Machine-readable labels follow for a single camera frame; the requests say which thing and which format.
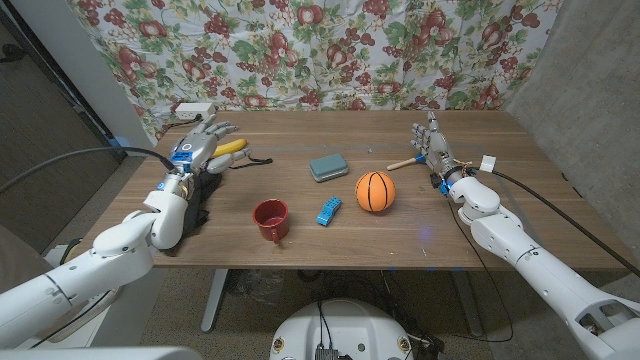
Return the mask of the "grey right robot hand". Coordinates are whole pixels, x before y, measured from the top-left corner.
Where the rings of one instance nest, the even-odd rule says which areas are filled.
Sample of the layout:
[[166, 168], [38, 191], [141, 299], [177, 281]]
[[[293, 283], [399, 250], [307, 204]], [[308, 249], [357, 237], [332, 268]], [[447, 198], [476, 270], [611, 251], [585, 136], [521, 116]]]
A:
[[441, 179], [449, 183], [461, 180], [462, 166], [454, 161], [451, 146], [439, 130], [435, 114], [427, 112], [427, 124], [414, 123], [412, 145], [424, 156], [426, 165]]

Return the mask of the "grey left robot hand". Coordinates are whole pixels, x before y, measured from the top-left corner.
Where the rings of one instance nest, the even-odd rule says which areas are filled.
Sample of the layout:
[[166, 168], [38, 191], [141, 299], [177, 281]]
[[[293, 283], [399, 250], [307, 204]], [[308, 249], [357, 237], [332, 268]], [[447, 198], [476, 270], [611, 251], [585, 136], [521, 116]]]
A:
[[214, 157], [219, 140], [239, 129], [229, 122], [215, 123], [215, 118], [216, 115], [211, 115], [200, 122], [171, 149], [170, 162], [176, 167], [178, 174], [198, 175], [203, 171], [210, 174], [222, 173], [235, 161], [251, 154], [250, 149], [244, 148]]

